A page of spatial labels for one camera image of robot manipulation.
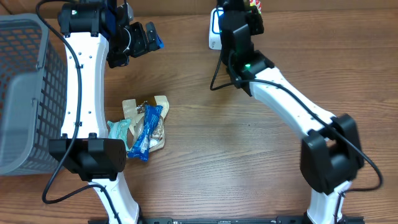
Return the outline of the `green snack packet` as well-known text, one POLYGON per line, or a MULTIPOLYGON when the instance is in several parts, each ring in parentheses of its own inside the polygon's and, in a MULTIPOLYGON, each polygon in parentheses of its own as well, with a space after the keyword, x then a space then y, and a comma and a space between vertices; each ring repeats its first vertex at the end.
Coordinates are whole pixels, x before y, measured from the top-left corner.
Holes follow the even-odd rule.
POLYGON ((256 6, 258 12, 259 12, 260 14, 262 13, 262 12, 261 12, 261 10, 262 10, 262 3, 261 3, 260 0, 250 0, 250 1, 249 1, 249 5, 250 5, 250 6, 256 6))

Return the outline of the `blue snack bar wrapper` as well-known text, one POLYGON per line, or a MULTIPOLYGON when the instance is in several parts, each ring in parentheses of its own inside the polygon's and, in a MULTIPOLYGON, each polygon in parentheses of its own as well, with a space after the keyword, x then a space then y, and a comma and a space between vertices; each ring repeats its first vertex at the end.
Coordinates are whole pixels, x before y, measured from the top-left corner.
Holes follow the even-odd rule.
POLYGON ((137 141, 127 153, 129 159, 138 158, 144 162, 148 161, 150 149, 150 137, 158 126, 163 106, 145 105, 144 125, 142 133, 138 136, 137 141))

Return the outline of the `beige brown cookie bag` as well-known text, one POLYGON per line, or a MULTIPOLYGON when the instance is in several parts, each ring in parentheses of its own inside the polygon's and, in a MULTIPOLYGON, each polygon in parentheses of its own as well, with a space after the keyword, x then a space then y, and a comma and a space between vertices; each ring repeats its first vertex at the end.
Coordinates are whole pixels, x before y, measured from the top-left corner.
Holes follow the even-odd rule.
POLYGON ((170 108, 169 101, 165 95, 148 96, 122 102, 124 118, 131 120, 129 131, 127 132, 127 146, 132 147, 143 132, 145 105, 160 105, 163 107, 158 125, 150 137, 149 152, 153 152, 163 148, 165 144, 164 119, 170 108))

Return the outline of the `light teal snack packet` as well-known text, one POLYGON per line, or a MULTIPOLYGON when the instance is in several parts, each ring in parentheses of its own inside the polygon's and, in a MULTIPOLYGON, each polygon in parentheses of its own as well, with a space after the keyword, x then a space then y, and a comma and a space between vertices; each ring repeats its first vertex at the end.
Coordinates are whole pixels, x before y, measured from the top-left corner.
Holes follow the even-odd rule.
POLYGON ((127 152, 131 150, 127 145, 127 132, 129 131, 130 123, 130 119, 122 119, 118 122, 107 121, 107 125, 109 126, 108 137, 110 139, 122 140, 127 152))

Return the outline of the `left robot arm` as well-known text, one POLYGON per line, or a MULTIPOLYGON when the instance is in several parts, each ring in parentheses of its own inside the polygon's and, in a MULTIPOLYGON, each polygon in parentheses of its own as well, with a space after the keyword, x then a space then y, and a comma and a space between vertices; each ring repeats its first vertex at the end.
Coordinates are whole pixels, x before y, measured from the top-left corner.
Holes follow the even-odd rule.
POLYGON ((98 194, 108 223, 143 223, 123 173, 126 147, 108 137, 104 72, 159 50, 163 43, 153 23, 134 21, 126 2, 65 1, 58 24, 67 53, 67 99, 61 136, 50 140, 49 153, 98 194))

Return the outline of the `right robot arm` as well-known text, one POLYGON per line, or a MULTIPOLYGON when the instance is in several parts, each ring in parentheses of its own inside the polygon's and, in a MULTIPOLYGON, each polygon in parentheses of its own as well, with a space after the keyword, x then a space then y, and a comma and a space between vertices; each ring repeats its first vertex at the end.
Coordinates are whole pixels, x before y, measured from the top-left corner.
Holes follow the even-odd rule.
POLYGON ((342 213, 346 193, 364 165, 359 134, 348 114, 335 116, 299 92, 251 37, 264 32, 257 1, 218 1, 211 31, 221 43, 219 63, 230 84, 264 103, 301 140, 300 171, 311 187, 310 205, 295 223, 363 223, 342 213))

